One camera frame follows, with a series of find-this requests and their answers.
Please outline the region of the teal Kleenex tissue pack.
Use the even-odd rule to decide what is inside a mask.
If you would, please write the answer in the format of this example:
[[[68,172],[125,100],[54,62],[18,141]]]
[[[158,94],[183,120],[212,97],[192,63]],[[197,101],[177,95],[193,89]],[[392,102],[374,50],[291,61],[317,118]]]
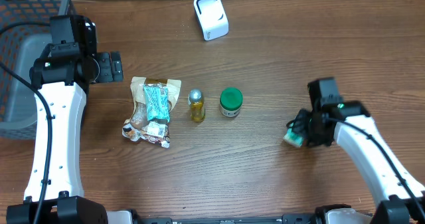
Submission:
[[[300,148],[303,146],[304,138],[293,132],[291,128],[288,128],[288,131],[284,135],[284,141],[296,148]]]

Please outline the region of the teal snack bar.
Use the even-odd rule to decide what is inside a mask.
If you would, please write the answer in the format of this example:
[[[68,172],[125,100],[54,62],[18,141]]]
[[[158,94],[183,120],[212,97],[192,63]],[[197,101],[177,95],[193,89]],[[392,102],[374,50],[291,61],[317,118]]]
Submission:
[[[168,89],[162,84],[144,84],[147,120],[170,121]]]

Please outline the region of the brown snack pouch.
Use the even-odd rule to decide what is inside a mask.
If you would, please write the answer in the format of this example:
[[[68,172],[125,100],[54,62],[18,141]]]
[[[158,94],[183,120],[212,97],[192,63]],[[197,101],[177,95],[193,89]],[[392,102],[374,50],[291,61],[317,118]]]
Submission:
[[[130,84],[133,113],[124,122],[123,137],[168,148],[171,111],[179,99],[181,84],[175,79],[133,77]]]

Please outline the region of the green lid jar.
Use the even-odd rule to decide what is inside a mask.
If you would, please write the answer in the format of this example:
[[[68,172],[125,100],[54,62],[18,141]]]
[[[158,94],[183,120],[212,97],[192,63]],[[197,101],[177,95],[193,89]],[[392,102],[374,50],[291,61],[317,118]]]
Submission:
[[[229,118],[236,117],[240,113],[242,103],[243,95],[239,89],[225,88],[220,95],[220,112]]]

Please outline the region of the yellow liquid bottle silver cap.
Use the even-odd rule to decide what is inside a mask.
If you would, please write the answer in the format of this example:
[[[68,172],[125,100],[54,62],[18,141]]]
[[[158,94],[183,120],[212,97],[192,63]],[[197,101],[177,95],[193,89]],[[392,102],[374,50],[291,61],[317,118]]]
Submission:
[[[205,119],[205,99],[201,90],[194,88],[188,96],[191,119],[195,122],[202,122]]]

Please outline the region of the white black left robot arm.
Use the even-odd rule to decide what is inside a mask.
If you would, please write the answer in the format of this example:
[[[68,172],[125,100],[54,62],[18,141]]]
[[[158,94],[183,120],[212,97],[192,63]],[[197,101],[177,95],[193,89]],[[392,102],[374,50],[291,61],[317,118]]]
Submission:
[[[118,53],[99,53],[95,25],[80,15],[50,18],[50,32],[27,37],[17,63],[1,133],[30,130],[35,153],[23,202],[7,208],[8,223],[135,223],[129,211],[107,211],[84,197],[80,132],[89,86],[121,81]]]

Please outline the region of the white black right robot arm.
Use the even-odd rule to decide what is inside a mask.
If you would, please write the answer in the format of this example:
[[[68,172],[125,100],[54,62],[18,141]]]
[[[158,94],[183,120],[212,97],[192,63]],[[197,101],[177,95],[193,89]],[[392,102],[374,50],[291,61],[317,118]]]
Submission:
[[[401,164],[358,100],[346,101],[334,78],[307,85],[311,110],[301,109],[286,125],[284,140],[300,148],[337,144],[351,158],[374,199],[366,215],[345,204],[315,209],[310,223],[424,223],[424,185]]]

